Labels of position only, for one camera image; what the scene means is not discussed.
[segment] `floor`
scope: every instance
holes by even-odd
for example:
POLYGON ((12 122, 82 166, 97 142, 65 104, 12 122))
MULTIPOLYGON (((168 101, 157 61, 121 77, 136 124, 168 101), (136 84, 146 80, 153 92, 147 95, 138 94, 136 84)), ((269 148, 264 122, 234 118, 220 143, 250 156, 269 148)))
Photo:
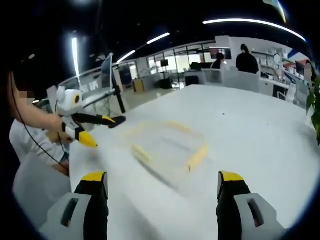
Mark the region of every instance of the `floor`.
MULTIPOLYGON (((126 112, 139 107, 142 104, 158 99, 166 94, 179 91, 185 87, 184 82, 173 83, 172 89, 154 89, 145 93, 135 93, 133 89, 128 89, 121 94, 122 101, 126 112)), ((86 108, 90 113, 99 115, 108 115, 111 117, 119 116, 122 114, 117 97, 111 96, 109 99, 103 99, 95 104, 86 108)))

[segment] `woman's arm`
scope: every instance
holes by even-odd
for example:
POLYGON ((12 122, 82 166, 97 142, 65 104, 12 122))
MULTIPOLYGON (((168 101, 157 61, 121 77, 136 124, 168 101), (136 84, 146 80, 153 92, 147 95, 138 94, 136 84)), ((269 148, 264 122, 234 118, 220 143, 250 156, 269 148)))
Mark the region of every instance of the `woman's arm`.
POLYGON ((26 125, 39 129, 62 130, 63 121, 58 115, 46 113, 27 103, 27 96, 23 96, 17 89, 12 72, 9 74, 8 98, 10 110, 19 122, 23 121, 26 125))

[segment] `white shirt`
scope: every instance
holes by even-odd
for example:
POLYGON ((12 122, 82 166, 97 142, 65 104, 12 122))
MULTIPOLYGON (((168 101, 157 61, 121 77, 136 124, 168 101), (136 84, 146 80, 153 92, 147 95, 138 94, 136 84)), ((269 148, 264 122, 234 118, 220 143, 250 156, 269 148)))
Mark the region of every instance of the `white shirt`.
MULTIPOLYGON (((55 143, 51 143, 42 129, 30 126, 26 127, 34 140, 55 160, 60 162, 65 154, 62 147, 55 143)), ((33 153, 50 166, 58 164, 32 140, 25 126, 19 121, 14 120, 11 126, 9 138, 15 153, 19 157, 20 163, 27 154, 33 153)))

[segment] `green plant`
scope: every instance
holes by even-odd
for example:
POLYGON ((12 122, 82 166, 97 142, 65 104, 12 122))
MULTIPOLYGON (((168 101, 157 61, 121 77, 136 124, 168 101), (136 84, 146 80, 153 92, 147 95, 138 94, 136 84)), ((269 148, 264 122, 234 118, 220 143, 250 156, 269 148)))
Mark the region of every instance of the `green plant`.
POLYGON ((311 106, 314 109, 314 114, 311 117, 312 124, 316 130, 316 140, 320 145, 320 76, 317 76, 315 81, 311 83, 309 96, 306 99, 306 112, 308 113, 311 106))

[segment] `transparent plastic box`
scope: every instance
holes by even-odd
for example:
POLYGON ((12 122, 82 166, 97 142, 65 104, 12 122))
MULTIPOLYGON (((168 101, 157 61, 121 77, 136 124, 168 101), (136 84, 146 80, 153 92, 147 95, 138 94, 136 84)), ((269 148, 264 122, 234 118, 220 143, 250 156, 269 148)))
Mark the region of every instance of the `transparent plastic box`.
POLYGON ((135 159, 173 186, 208 154, 204 136, 176 122, 141 123, 127 137, 135 159))

